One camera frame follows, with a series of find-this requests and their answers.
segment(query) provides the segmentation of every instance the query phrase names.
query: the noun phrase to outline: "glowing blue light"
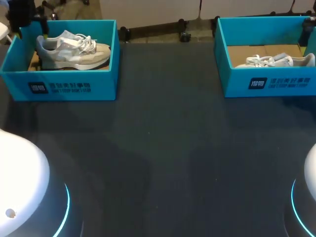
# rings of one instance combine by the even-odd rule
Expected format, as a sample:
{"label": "glowing blue light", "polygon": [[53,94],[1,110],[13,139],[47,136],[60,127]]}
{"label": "glowing blue light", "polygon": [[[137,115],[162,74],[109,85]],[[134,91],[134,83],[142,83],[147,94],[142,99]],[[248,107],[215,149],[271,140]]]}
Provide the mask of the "glowing blue light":
{"label": "glowing blue light", "polygon": [[68,191],[68,188],[67,188],[67,185],[65,184],[66,186],[66,191],[67,191],[67,209],[66,209],[66,214],[65,214],[65,217],[60,225],[60,227],[58,228],[57,232],[53,235],[53,237],[57,237],[59,235],[59,233],[61,232],[61,230],[63,229],[65,223],[66,223],[66,220],[67,220],[67,217],[68,217],[68,213],[69,213],[69,207],[70,207],[70,195],[69,195],[69,191]]}
{"label": "glowing blue light", "polygon": [[296,215],[297,220],[299,221],[299,223],[300,223],[300,224],[302,225],[302,227],[304,228],[304,230],[306,230],[306,232],[307,232],[311,237],[315,237],[315,236],[304,226],[303,222],[302,222],[301,219],[298,217],[297,212],[296,212],[296,210],[295,210],[294,202],[293,202],[293,189],[294,189],[295,181],[296,181],[296,180],[294,180],[294,183],[293,183],[293,186],[292,186],[292,191],[291,191],[291,201],[292,201],[292,207],[293,207],[294,213],[295,213],[295,215]]}

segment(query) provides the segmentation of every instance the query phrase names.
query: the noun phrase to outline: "shoelace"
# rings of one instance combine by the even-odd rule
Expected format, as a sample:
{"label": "shoelace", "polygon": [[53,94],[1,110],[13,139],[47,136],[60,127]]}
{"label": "shoelace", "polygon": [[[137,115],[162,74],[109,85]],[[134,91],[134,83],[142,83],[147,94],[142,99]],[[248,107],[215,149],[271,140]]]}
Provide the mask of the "shoelace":
{"label": "shoelace", "polygon": [[273,57],[267,56],[260,58],[259,55],[254,55],[246,59],[246,64],[255,65],[256,68],[266,67],[266,66],[275,66],[275,60]]}
{"label": "shoelace", "polygon": [[82,34],[76,34],[76,36],[79,36],[79,45],[77,45],[74,48],[83,48],[80,53],[82,52],[95,52],[96,48],[96,39],[91,39],[91,36],[85,36]]}

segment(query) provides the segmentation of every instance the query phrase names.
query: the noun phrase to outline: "white sneaker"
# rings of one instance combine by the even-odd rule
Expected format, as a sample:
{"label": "white sneaker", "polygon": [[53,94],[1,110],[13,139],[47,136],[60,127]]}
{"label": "white sneaker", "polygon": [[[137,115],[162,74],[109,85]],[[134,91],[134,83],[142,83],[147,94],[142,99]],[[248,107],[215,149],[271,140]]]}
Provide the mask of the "white sneaker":
{"label": "white sneaker", "polygon": [[43,69],[76,68],[89,70],[107,62],[111,48],[90,36],[64,31],[56,38],[37,38],[37,53]]}
{"label": "white sneaker", "polygon": [[262,57],[254,55],[246,59],[245,64],[236,68],[261,68],[261,67],[314,67],[315,55],[310,53],[303,58],[294,58],[286,53],[279,54],[275,57]]}

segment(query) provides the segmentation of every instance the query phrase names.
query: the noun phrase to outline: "cardboard box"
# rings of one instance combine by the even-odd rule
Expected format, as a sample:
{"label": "cardboard box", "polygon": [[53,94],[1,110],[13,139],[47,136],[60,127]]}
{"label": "cardboard box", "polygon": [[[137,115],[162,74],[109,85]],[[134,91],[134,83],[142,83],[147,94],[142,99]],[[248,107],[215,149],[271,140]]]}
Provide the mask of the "cardboard box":
{"label": "cardboard box", "polygon": [[107,68],[79,71],[29,70],[41,35],[38,22],[21,28],[22,39],[15,37],[1,68],[2,78],[15,101],[115,100],[119,73],[119,37],[115,20],[48,21],[48,37],[64,30],[84,34],[111,46]]}
{"label": "cardboard box", "polygon": [[316,67],[235,68],[255,54],[316,54],[316,31],[306,49],[298,45],[306,18],[219,18],[214,52],[225,97],[316,95]]}

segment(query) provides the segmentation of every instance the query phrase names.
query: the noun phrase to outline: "dark gray tabletop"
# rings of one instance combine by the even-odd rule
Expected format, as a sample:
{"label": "dark gray tabletop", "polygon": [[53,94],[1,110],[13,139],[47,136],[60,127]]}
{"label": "dark gray tabletop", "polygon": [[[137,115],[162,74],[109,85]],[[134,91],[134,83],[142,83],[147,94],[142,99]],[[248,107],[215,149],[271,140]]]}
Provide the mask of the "dark gray tabletop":
{"label": "dark gray tabletop", "polygon": [[121,50],[114,102],[13,103],[1,87],[2,128],[44,151],[85,236],[286,237],[316,98],[225,99],[211,43]]}

